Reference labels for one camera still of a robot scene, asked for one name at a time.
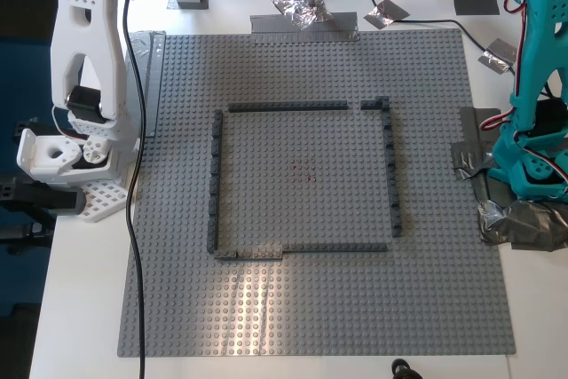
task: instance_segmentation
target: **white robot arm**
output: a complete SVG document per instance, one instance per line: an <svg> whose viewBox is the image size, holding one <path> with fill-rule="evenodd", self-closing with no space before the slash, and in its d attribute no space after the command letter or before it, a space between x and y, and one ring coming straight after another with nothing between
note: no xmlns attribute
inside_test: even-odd
<svg viewBox="0 0 568 379"><path fill-rule="evenodd" d="M126 166L136 154L138 133L126 107L117 0L58 1L51 42L51 96L56 107L69 111L73 128L88 139L36 136L25 130L18 164L32 178L51 186L81 186L95 179L123 183ZM99 90L79 84L85 57L91 60Z"/></svg>

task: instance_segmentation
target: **white wire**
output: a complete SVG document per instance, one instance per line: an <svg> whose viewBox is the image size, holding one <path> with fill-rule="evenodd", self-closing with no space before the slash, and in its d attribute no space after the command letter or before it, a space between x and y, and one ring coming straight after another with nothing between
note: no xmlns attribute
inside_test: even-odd
<svg viewBox="0 0 568 379"><path fill-rule="evenodd" d="M66 137L66 138L69 138L69 139L73 139L73 140L76 140L76 141L82 141L82 142L84 142L84 139L70 137L70 136L67 135L63 130L61 130L61 128L59 127L59 123L57 123L57 119L55 118L55 106L53 106L53 108L51 109L51 117L53 118L53 123L55 124L55 127L57 128L57 130L59 131L59 133L60 133L61 135L63 135L63 136Z"/></svg>

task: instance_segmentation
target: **red wire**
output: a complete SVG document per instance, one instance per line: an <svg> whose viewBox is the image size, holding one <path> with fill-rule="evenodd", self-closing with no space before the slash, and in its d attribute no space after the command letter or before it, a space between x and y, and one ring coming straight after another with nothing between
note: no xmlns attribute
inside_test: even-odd
<svg viewBox="0 0 568 379"><path fill-rule="evenodd" d="M515 111L514 107L511 107L509 111L502 114L494 115L493 117L489 117L487 120L483 120L479 125L479 129L481 130L491 130L495 129L498 126L501 126L504 123L509 123L510 120L503 120L506 117L510 116Z"/></svg>
<svg viewBox="0 0 568 379"><path fill-rule="evenodd" d="M521 40L518 43L517 49L517 73L515 74L515 96L518 97L519 86L521 83L521 59L523 58L523 46L525 45L525 33L526 33L526 2L523 2L523 12L521 15Z"/></svg>
<svg viewBox="0 0 568 379"><path fill-rule="evenodd" d="M525 7L526 1L523 0L523 2L520 4L520 6L518 6L517 8L515 8L514 10L510 10L509 9L509 0L505 0L505 2L503 3L503 9L505 11L507 11L508 13L517 13L520 12L524 7Z"/></svg>

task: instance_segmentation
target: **teal robot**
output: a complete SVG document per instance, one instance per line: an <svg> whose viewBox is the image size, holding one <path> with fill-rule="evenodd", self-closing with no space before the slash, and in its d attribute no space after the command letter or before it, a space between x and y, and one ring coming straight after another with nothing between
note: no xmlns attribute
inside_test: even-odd
<svg viewBox="0 0 568 379"><path fill-rule="evenodd" d="M519 44L511 109L482 123L500 128L493 147L499 168L488 175L511 186L521 200L568 202L568 0L515 0L524 37ZM540 99L558 71L562 91Z"/></svg>

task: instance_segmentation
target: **black clamp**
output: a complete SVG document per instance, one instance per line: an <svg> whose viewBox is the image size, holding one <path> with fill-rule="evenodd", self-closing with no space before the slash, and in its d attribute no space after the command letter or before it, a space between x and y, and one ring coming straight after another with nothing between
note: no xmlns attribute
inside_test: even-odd
<svg viewBox="0 0 568 379"><path fill-rule="evenodd" d="M405 359L395 359L390 365L392 369L392 379L422 379L422 376L410 368Z"/></svg>

